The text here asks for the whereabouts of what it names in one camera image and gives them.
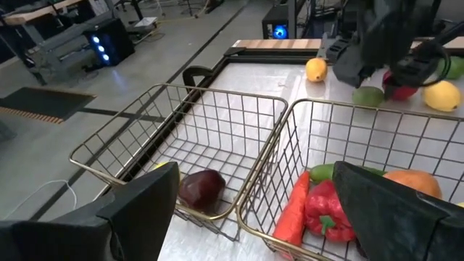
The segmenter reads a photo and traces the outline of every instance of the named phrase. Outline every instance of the computer tower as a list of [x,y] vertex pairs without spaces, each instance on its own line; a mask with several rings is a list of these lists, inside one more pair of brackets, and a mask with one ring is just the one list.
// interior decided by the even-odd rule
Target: computer tower
[[95,25],[94,28],[86,30],[83,35],[96,52],[100,62],[106,66],[118,65],[136,51],[119,18]]
[[287,39],[289,37],[289,12],[286,5],[272,7],[262,19],[263,39]]

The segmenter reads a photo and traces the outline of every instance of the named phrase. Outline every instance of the blue light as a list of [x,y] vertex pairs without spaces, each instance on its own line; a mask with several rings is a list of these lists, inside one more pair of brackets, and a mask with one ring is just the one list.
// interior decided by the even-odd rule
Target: blue light
[[274,39],[287,39],[287,28],[285,25],[277,25],[274,27]]

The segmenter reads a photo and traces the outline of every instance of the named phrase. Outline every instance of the red bell pepper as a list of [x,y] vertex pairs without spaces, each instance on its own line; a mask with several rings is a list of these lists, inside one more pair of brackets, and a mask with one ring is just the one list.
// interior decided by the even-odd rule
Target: red bell pepper
[[304,211],[306,227],[312,233],[337,242],[355,239],[355,232],[341,208],[331,180],[325,180],[310,190]]
[[[391,85],[395,84],[397,83],[394,82],[394,79],[392,78],[392,73],[390,71],[385,72],[384,81],[382,83],[382,87],[384,88],[384,90],[386,90],[387,88],[391,88]],[[418,88],[413,88],[409,86],[397,86],[397,88],[395,88],[393,94],[389,98],[394,101],[406,101],[417,91]]]

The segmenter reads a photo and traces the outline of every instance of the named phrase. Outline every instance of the wooden table edge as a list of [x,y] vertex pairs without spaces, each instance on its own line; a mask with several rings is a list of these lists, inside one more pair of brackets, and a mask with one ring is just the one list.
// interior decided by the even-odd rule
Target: wooden table edge
[[[238,40],[232,47],[245,47],[247,49],[314,49],[320,47],[320,39],[259,39],[259,40]],[[415,47],[420,42],[414,42],[411,47]],[[464,48],[464,37],[457,37],[444,45],[447,49]]]
[[[60,3],[56,3],[54,6],[56,9],[62,9],[72,4],[76,4],[80,1],[84,1],[84,0],[65,0],[65,1],[61,1]],[[37,17],[41,17],[47,14],[54,14],[53,7],[44,7],[39,10],[36,10],[34,12],[29,12],[29,13],[12,14],[7,17],[4,17],[4,19],[8,25],[24,25],[25,23],[31,20],[34,20]]]

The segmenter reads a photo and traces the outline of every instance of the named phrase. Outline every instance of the orange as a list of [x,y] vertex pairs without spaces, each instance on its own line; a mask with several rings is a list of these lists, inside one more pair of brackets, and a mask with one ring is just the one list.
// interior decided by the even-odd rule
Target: orange
[[420,170],[393,170],[387,172],[384,177],[429,196],[442,199],[442,190],[438,181],[430,173]]

